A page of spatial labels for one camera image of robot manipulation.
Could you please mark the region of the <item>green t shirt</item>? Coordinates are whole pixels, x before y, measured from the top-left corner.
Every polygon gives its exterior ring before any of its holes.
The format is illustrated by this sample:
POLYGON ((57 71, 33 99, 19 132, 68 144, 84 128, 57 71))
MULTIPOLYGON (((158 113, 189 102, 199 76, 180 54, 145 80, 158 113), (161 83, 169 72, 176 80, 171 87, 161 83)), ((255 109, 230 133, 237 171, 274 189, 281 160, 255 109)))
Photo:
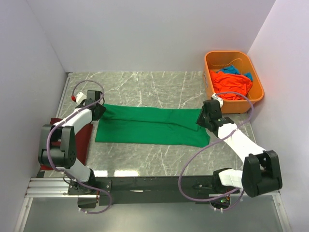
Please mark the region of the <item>green t shirt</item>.
POLYGON ((188 145, 205 147, 210 142, 206 130, 196 123, 198 109, 106 106, 98 123, 95 142, 188 145))

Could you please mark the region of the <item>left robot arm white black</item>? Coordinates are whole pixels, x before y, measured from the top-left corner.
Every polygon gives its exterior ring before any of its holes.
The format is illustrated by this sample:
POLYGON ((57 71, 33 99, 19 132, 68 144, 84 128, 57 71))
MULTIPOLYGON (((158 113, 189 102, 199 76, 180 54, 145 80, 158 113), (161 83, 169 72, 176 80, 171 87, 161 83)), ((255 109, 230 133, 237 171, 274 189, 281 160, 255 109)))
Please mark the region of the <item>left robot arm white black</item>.
POLYGON ((103 92, 89 90, 86 98, 69 116, 55 124, 46 124, 41 129, 39 163, 65 172, 79 181, 79 188, 85 194, 93 193, 97 183, 93 170, 77 159, 75 135, 87 124, 99 120, 105 111, 103 92))

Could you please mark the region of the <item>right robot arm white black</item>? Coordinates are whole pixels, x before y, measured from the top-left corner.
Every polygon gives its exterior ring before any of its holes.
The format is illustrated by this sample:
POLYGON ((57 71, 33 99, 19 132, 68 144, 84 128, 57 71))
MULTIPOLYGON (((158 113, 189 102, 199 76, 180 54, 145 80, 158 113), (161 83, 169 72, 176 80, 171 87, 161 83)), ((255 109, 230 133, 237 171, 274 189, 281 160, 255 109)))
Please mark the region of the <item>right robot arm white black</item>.
POLYGON ((203 102, 197 124, 223 140, 243 162, 242 170, 227 168, 214 173, 212 188, 218 193, 228 187, 243 189, 256 197, 282 188, 278 154, 265 150, 248 138, 229 117, 223 117, 219 100, 203 102))

